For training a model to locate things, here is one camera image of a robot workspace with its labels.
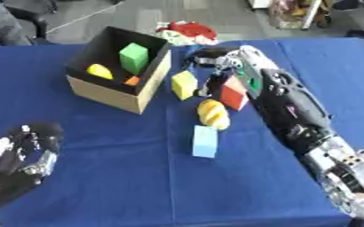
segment cardboard box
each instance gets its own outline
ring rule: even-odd
[[[149,62],[142,73],[137,75],[138,84],[133,86],[125,83],[134,74],[122,68],[119,55],[120,50],[130,43],[149,49]],[[86,69],[91,64],[107,67],[114,80],[88,74]],[[67,63],[67,79],[78,96],[142,114],[169,72],[170,64],[170,44],[166,40],[106,27],[81,53]]]

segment toy block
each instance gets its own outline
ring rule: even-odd
[[[215,128],[194,126],[193,156],[215,158],[218,146],[218,132]]]
[[[172,90],[181,100],[190,98],[197,90],[197,79],[189,71],[176,74],[172,76]]]
[[[136,43],[130,43],[120,51],[122,67],[132,74],[139,74],[148,61],[148,49]]]
[[[246,92],[247,90],[240,80],[232,75],[222,85],[220,101],[232,109],[240,111],[249,102]]]
[[[130,79],[128,79],[125,84],[128,84],[130,86],[135,86],[137,85],[139,82],[139,77],[137,77],[136,75],[132,76]]]
[[[106,67],[100,64],[92,64],[87,68],[87,73],[102,77],[108,80],[113,80],[113,75]]]

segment wire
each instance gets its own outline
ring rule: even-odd
[[[99,14],[99,13],[102,13],[102,12],[105,12],[105,11],[108,11],[108,10],[111,10],[111,9],[115,8],[116,6],[118,6],[119,4],[122,4],[122,3],[123,3],[123,2],[119,2],[118,4],[114,4],[114,5],[110,6],[110,7],[105,8],[105,9],[102,9],[102,10],[99,10],[99,11],[96,11],[96,12],[93,12],[93,13],[91,13],[91,14],[88,14],[88,15],[82,16],[81,18],[78,18],[78,19],[72,20],[72,21],[70,21],[70,22],[68,22],[68,23],[65,23],[65,24],[63,24],[63,25],[60,25],[60,26],[57,26],[57,27],[51,28],[51,29],[49,29],[46,33],[47,33],[47,34],[52,33],[52,32],[57,31],[57,30],[59,30],[59,29],[61,29],[61,28],[63,28],[63,27],[67,27],[67,26],[69,26],[69,25],[72,25],[72,24],[76,23],[77,21],[85,20],[85,19],[88,19],[88,18],[90,18],[90,17],[92,17],[92,16],[95,16],[96,14]]]

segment red cube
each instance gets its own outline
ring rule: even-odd
[[[239,79],[232,75],[222,85],[220,101],[232,109],[240,111],[248,102],[247,89],[241,84]]]

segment blue cube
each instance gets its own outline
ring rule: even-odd
[[[218,131],[212,127],[194,126],[193,156],[215,158],[218,146]]]

